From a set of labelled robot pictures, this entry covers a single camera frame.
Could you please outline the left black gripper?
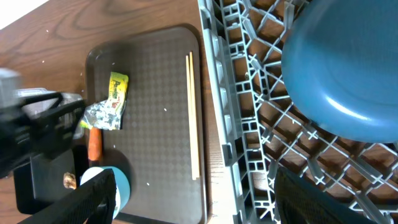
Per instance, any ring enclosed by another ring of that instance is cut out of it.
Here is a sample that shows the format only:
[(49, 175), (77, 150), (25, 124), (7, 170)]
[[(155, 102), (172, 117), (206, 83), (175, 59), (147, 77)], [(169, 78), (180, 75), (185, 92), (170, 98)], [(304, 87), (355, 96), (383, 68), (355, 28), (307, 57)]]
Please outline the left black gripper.
[[(23, 106), (55, 99), (50, 109), (31, 118)], [(61, 92), (26, 96), (13, 107), (1, 110), (1, 177), (28, 163), (29, 158), (45, 155), (50, 159), (70, 149), (77, 126), (85, 112), (84, 100), (59, 105)]]

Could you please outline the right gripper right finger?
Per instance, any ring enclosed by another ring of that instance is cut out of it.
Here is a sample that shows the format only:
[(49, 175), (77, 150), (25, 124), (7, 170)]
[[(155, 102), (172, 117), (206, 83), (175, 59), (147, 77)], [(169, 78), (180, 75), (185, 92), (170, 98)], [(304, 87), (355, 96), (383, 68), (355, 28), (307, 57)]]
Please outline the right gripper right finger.
[(373, 223), (285, 167), (278, 168), (276, 172), (274, 191), (282, 224)]

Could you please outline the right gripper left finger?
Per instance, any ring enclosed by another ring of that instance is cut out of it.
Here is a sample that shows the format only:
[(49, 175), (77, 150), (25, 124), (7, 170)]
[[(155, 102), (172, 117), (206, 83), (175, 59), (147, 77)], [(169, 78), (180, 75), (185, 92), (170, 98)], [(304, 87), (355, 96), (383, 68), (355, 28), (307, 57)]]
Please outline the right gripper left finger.
[(116, 206), (114, 172), (105, 169), (22, 224), (111, 223)]

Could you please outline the light blue rice bowl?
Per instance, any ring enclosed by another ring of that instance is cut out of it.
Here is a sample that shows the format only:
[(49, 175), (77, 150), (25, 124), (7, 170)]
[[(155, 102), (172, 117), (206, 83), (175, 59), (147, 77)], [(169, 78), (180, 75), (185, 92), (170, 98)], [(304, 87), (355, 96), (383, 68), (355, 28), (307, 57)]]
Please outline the light blue rice bowl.
[(131, 193), (130, 183), (122, 170), (114, 166), (90, 167), (80, 178), (80, 185), (83, 185), (105, 169), (111, 169), (114, 172), (116, 181), (116, 206), (113, 212), (113, 219), (115, 219), (119, 212), (127, 205)]

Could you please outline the brown food scrap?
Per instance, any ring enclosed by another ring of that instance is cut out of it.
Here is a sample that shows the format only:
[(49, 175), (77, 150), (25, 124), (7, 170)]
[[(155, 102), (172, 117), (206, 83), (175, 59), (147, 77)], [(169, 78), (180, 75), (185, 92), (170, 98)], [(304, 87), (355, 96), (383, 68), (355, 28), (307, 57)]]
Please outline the brown food scrap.
[(63, 175), (63, 186), (66, 189), (73, 189), (77, 188), (76, 177), (74, 174), (66, 172)]

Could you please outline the yellow green snack wrapper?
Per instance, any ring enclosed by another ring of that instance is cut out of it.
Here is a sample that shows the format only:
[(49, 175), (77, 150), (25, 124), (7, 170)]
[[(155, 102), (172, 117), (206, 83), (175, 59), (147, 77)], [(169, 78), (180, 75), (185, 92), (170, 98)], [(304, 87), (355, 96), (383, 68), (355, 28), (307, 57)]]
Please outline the yellow green snack wrapper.
[(88, 106), (80, 121), (86, 129), (121, 129), (121, 120), (125, 109), (129, 77), (111, 72), (109, 78), (108, 99)]

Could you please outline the orange carrot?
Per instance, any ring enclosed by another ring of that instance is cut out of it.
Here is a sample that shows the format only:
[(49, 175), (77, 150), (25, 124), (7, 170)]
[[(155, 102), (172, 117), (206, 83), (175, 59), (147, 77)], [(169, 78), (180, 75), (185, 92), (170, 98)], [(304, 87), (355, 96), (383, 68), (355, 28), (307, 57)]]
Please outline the orange carrot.
[(88, 158), (90, 161), (99, 161), (102, 158), (102, 154), (102, 130), (98, 128), (91, 128), (88, 143)]

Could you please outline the dark blue plate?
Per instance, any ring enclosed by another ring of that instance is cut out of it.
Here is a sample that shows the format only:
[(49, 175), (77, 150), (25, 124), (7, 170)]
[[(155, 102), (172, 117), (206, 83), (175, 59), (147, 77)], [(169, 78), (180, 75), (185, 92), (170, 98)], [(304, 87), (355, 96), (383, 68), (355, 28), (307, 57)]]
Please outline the dark blue plate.
[(282, 50), (294, 105), (329, 133), (397, 141), (397, 0), (314, 0)]

